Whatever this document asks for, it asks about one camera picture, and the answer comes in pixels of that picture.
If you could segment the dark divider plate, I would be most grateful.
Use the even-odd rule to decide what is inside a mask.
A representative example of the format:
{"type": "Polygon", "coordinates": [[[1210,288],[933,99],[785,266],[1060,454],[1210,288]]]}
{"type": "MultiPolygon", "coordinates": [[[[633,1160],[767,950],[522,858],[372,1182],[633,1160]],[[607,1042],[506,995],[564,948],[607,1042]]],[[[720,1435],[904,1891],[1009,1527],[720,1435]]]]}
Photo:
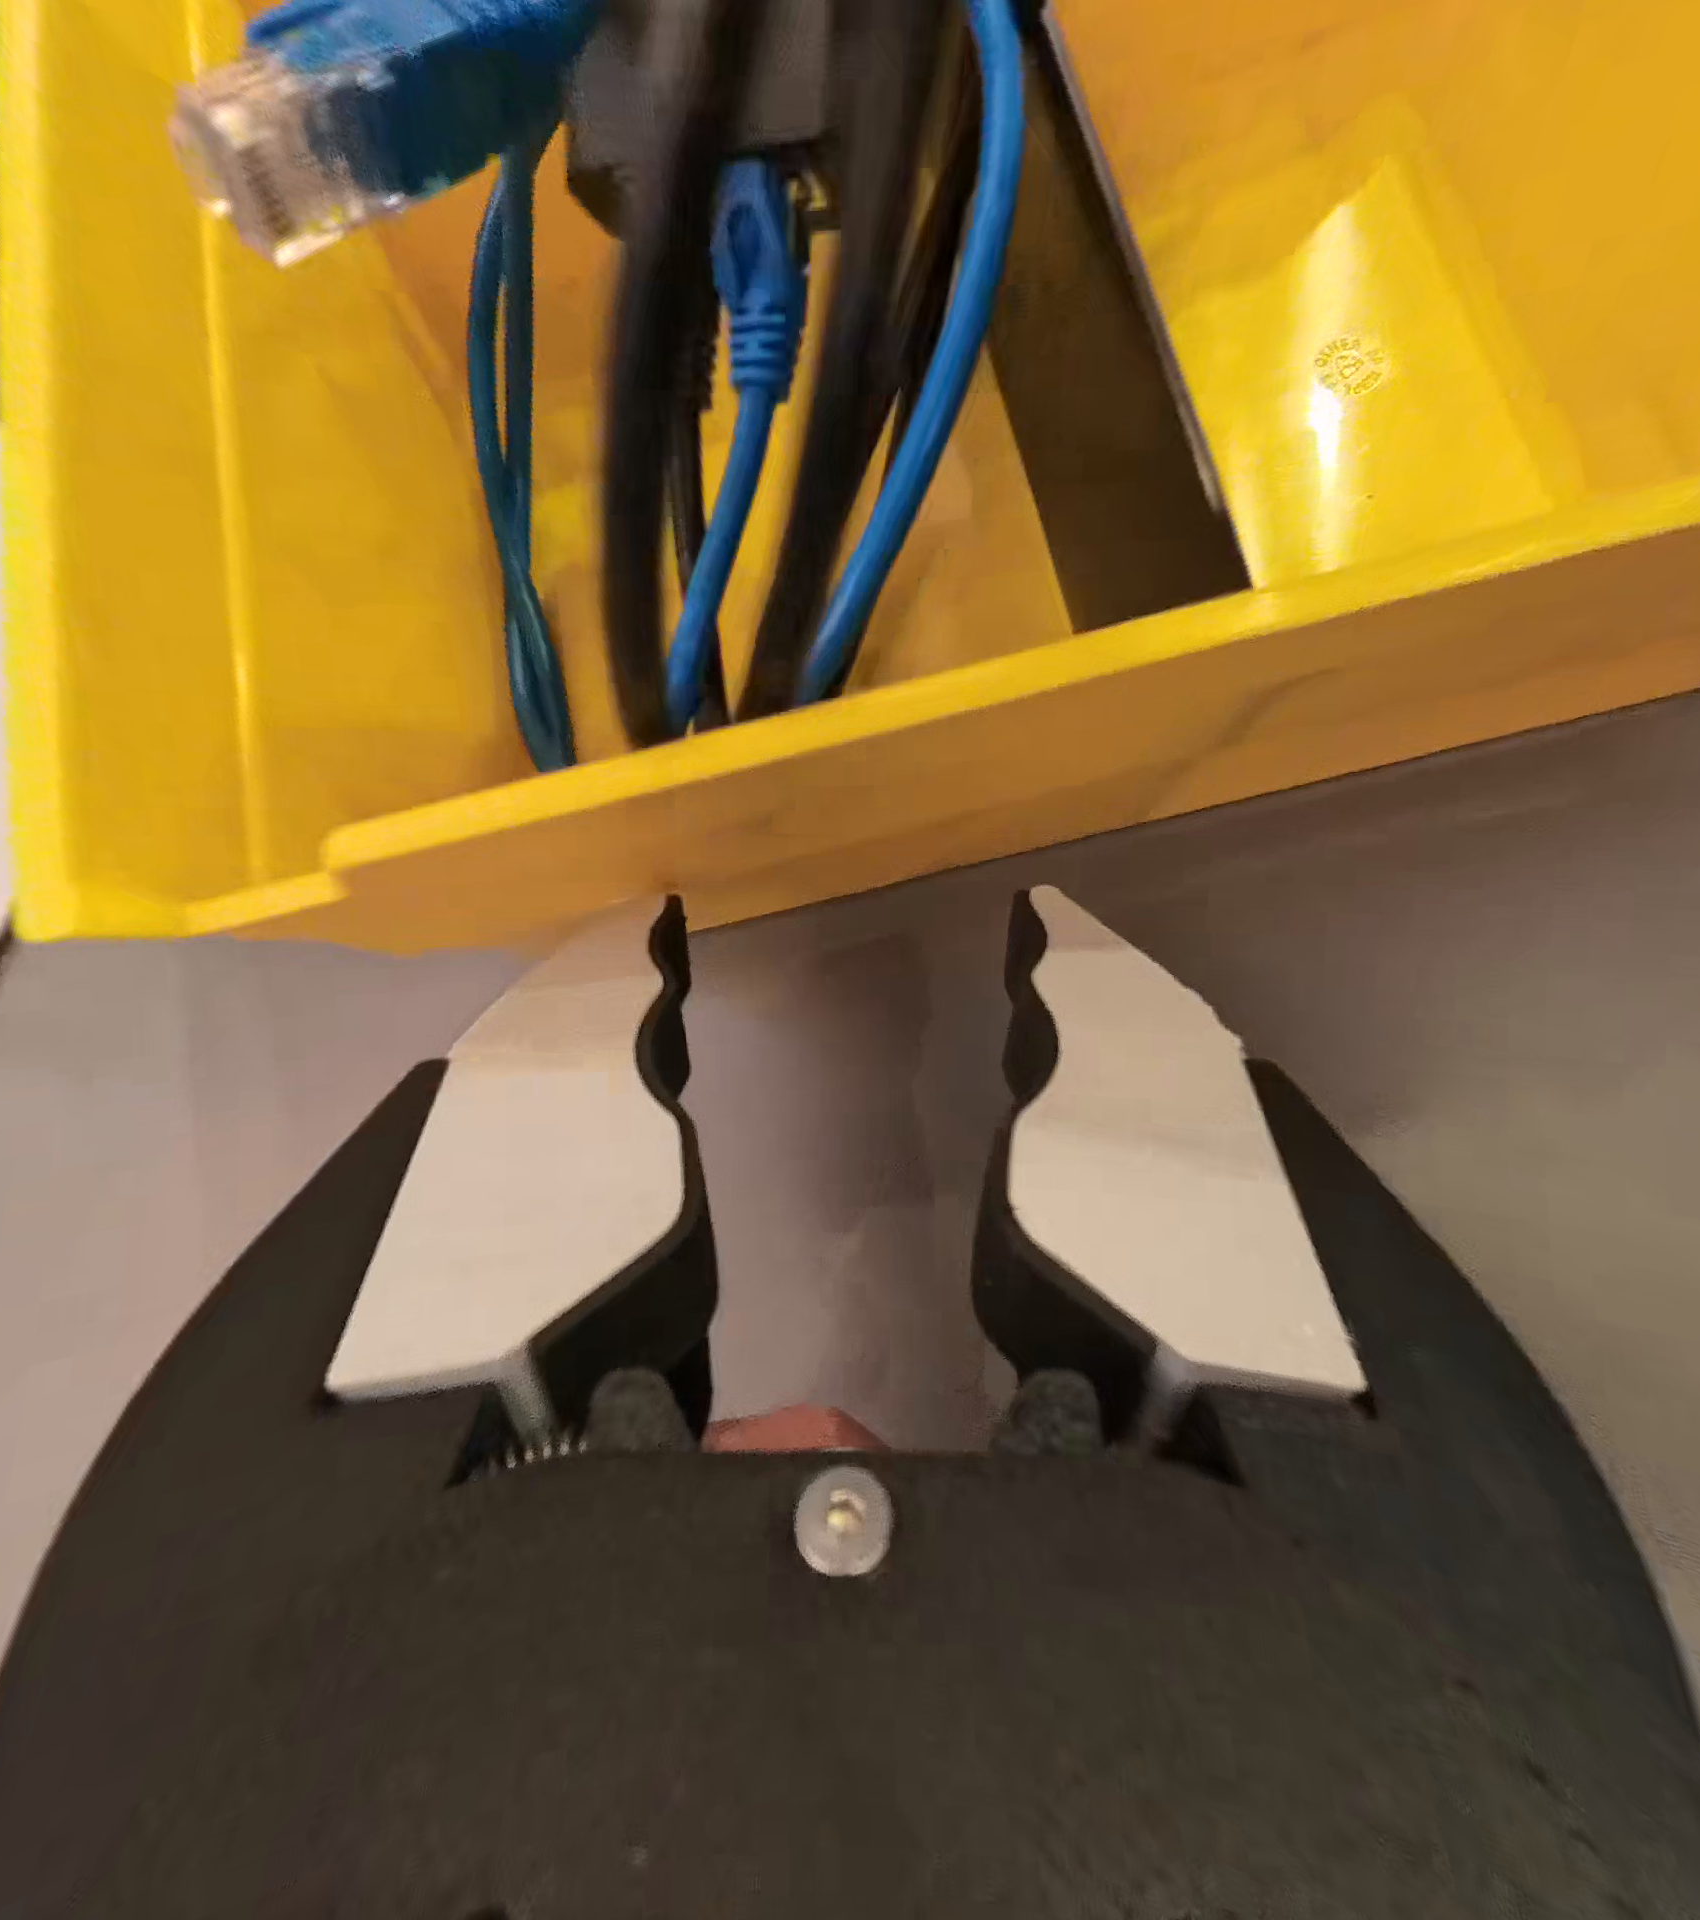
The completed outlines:
{"type": "Polygon", "coordinates": [[[988,353],[1076,633],[1250,586],[1056,4],[1024,4],[1024,168],[988,353]]]}

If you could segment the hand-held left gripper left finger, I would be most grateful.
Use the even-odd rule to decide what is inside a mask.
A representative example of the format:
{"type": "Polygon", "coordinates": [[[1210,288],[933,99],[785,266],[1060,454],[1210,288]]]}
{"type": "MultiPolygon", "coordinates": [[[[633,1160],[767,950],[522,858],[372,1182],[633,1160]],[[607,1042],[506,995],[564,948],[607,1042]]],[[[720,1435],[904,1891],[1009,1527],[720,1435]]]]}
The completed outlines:
{"type": "Polygon", "coordinates": [[[323,1388],[477,1388],[528,1451],[579,1440],[597,1386],[660,1377],[709,1421],[718,1250],[684,1111],[689,930],[674,896],[597,916],[452,1044],[323,1388]]]}

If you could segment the black network device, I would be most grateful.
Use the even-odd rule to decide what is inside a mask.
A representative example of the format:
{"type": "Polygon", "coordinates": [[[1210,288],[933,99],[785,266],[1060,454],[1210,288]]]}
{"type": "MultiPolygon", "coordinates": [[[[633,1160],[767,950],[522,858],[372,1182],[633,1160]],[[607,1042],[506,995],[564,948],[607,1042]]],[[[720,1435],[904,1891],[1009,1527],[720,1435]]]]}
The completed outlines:
{"type": "MultiPolygon", "coordinates": [[[[747,4],[749,43],[736,80],[718,81],[722,161],[761,157],[789,179],[818,179],[830,206],[836,145],[828,2],[747,4]]],[[[584,213],[620,239],[646,157],[662,132],[674,80],[709,51],[709,4],[606,4],[566,92],[568,190],[584,213]]]]}

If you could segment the yellow plastic bin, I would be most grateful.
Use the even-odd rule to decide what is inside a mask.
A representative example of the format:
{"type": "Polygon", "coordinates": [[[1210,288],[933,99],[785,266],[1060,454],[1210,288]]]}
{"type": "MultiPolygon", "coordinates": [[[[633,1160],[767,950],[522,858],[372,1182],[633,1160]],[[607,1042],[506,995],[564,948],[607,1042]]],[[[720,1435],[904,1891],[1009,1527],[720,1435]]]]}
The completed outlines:
{"type": "Polygon", "coordinates": [[[1076,633],[980,367],[823,709],[626,749],[615,242],[546,157],[537,774],[461,328],[486,179],[285,271],[193,206],[251,4],[0,5],[26,941],[729,925],[1700,688],[1700,4],[1056,4],[1250,586],[1076,633]]]}

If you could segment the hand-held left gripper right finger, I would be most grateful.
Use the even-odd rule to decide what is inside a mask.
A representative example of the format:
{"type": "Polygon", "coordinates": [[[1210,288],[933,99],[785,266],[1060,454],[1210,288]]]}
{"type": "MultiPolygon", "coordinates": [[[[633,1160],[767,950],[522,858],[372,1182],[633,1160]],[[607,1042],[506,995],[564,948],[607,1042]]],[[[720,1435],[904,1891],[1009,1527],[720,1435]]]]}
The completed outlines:
{"type": "Polygon", "coordinates": [[[1009,908],[970,1297],[993,1449],[1176,1449],[1198,1406],[1344,1424],[1370,1383],[1241,1040],[1051,885],[1009,908]]]}

